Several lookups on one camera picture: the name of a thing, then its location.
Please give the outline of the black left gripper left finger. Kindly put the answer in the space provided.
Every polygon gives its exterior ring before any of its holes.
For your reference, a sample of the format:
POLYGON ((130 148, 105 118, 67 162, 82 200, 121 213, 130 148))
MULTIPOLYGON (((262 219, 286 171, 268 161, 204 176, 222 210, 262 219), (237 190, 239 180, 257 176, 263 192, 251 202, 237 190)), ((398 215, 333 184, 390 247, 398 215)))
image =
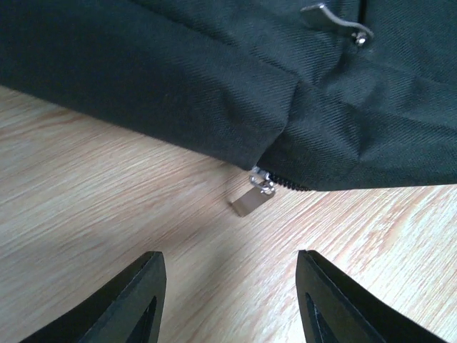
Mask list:
POLYGON ((24 342, 157 342, 166 268, 161 252, 146 252, 72 310, 24 342))

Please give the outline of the black backpack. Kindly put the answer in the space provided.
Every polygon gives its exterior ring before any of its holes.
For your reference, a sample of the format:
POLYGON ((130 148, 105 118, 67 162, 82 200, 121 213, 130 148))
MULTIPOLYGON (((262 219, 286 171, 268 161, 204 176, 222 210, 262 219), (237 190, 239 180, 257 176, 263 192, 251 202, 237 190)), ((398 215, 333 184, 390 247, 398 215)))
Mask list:
POLYGON ((1 84, 278 184, 456 182, 454 1, 3 1, 1 84))

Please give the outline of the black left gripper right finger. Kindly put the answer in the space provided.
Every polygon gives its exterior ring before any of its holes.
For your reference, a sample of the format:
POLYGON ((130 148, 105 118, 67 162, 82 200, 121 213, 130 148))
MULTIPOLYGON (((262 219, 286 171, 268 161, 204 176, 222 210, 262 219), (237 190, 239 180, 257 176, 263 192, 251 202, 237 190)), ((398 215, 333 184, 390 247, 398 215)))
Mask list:
POLYGON ((296 290, 307 342, 445 342, 314 250, 298 252, 296 290))

